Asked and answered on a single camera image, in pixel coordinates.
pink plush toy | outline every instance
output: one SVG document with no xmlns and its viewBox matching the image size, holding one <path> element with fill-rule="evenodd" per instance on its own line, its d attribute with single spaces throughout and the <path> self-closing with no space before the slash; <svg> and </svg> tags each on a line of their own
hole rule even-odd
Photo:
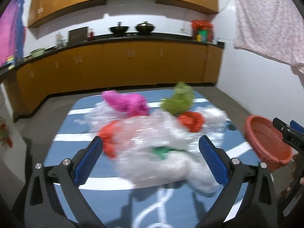
<svg viewBox="0 0 304 228">
<path fill-rule="evenodd" d="M 145 116 L 149 108 L 146 99 L 138 93 L 120 94 L 115 90 L 102 92 L 103 99 L 114 109 L 129 116 Z"/>
</svg>

red basket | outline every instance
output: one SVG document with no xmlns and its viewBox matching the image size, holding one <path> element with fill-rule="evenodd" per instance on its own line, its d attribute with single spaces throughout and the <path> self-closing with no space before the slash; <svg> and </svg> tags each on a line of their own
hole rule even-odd
<svg viewBox="0 0 304 228">
<path fill-rule="evenodd" d="M 282 141 L 283 136 L 272 122 L 262 116 L 250 116 L 245 124 L 245 136 L 258 157 L 270 172 L 288 164 L 292 148 Z"/>
</svg>

blue table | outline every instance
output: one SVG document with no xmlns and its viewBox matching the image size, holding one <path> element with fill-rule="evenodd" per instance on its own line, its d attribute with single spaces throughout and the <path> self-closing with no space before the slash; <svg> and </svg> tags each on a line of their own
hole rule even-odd
<svg viewBox="0 0 304 228">
<path fill-rule="evenodd" d="M 149 104 L 150 111 L 157 109 L 161 98 L 170 97 L 173 90 L 153 90 L 138 92 Z M 76 152 L 86 148 L 94 137 L 89 134 L 88 125 L 80 125 L 76 119 L 83 120 L 89 108 L 101 102 L 101 96 L 80 99 L 71 109 L 50 147 L 45 166 L 57 165 L 65 158 L 73 158 Z M 197 106 L 206 107 L 210 103 L 195 92 Z M 245 164 L 257 165 L 260 161 L 252 148 L 238 130 L 226 127 L 222 148 L 232 157 L 238 157 Z M 229 217 L 236 214 L 244 196 L 247 184 L 243 184 Z M 59 185 L 55 185 L 66 216 L 76 221 Z M 120 178 L 114 162 L 104 154 L 98 159 L 85 185 L 80 186 L 96 215 L 108 228 L 191 228 L 206 215 L 219 196 L 222 188 L 212 197 L 202 196 L 186 181 L 161 186 L 136 188 L 127 180 Z"/>
</svg>

lower cabinet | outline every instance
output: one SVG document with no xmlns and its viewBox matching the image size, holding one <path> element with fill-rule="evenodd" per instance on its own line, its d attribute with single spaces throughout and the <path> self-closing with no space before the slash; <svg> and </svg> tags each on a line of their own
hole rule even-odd
<svg viewBox="0 0 304 228">
<path fill-rule="evenodd" d="M 179 81 L 216 83 L 221 56 L 222 49 L 215 46 L 169 41 L 113 42 L 63 50 L 17 70 L 19 105 L 24 106 L 18 110 L 30 114 L 55 93 Z"/>
</svg>

metal screw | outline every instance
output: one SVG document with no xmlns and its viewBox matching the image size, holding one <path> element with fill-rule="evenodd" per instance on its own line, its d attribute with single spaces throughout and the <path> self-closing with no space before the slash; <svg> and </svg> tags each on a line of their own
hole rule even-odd
<svg viewBox="0 0 304 228">
<path fill-rule="evenodd" d="M 265 168 L 267 168 L 267 164 L 264 163 L 264 162 L 262 162 L 262 163 L 261 163 L 261 167 L 262 167 L 263 169 L 265 169 Z"/>
<path fill-rule="evenodd" d="M 38 164 L 35 165 L 35 168 L 36 168 L 37 170 L 39 170 L 41 167 L 42 167 L 42 164 L 41 164 L 41 163 L 38 163 Z"/>
<path fill-rule="evenodd" d="M 240 163 L 240 160 L 237 159 L 237 158 L 233 158 L 233 159 L 232 159 L 232 163 L 233 163 L 233 164 L 239 164 L 239 163 Z"/>
<path fill-rule="evenodd" d="M 64 160 L 62 161 L 62 163 L 63 163 L 64 165 L 69 165 L 69 164 L 71 163 L 71 160 L 70 160 L 70 159 L 64 159 Z"/>
</svg>

